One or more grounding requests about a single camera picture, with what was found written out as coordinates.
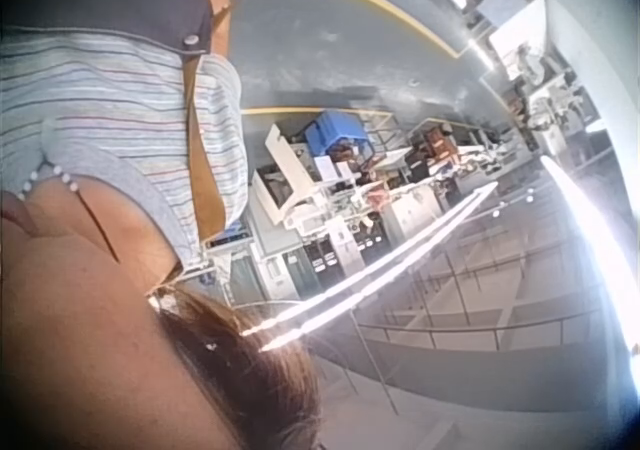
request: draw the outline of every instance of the person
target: person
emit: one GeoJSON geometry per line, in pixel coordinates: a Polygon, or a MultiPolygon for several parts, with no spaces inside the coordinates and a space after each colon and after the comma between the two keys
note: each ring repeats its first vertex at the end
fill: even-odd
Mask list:
{"type": "Polygon", "coordinates": [[[229,0],[3,5],[2,389],[18,436],[313,448],[308,356],[261,352],[272,335],[241,336],[248,315],[173,283],[247,199],[229,0]]]}

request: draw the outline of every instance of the striped shirt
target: striped shirt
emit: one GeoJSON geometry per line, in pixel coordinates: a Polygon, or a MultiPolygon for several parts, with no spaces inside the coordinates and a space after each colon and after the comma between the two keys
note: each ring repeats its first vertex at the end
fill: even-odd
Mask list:
{"type": "MultiPolygon", "coordinates": [[[[18,194],[45,160],[100,179],[147,212],[185,269],[201,263],[180,57],[83,33],[5,36],[0,57],[2,189],[18,194]]],[[[247,201],[247,158],[240,79],[224,58],[201,57],[195,105],[231,224],[247,201]]]]}

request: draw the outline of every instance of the gray floor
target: gray floor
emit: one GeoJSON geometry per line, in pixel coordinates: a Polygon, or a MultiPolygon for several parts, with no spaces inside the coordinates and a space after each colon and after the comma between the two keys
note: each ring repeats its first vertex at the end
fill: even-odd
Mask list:
{"type": "MultiPolygon", "coordinates": [[[[368,2],[235,1],[230,59],[244,85],[243,108],[348,107],[354,100],[375,99],[406,127],[428,116],[498,126],[507,121],[503,107],[480,83],[486,68],[473,51],[454,59],[368,2]]],[[[466,46],[468,32],[450,2],[389,1],[456,52],[466,46]]],[[[272,121],[245,118],[252,161],[264,156],[261,147],[272,121]]]]}

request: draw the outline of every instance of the shoulder strap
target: shoulder strap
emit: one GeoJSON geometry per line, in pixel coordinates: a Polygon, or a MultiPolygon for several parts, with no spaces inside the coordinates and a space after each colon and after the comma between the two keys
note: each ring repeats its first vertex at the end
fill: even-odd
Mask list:
{"type": "Polygon", "coordinates": [[[198,225],[200,242],[211,240],[224,231],[225,208],[218,192],[218,185],[209,165],[207,153],[202,143],[200,125],[194,102],[196,71],[200,57],[184,61],[183,77],[185,102],[187,106],[187,146],[189,158],[189,179],[193,195],[193,209],[198,225]]]}

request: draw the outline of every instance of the white button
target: white button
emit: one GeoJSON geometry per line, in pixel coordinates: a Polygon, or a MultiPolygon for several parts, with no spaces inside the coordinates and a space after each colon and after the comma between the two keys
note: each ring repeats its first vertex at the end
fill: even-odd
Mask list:
{"type": "Polygon", "coordinates": [[[200,41],[200,37],[198,37],[197,35],[189,35],[188,37],[186,37],[184,39],[184,44],[185,45],[195,45],[200,41]]]}

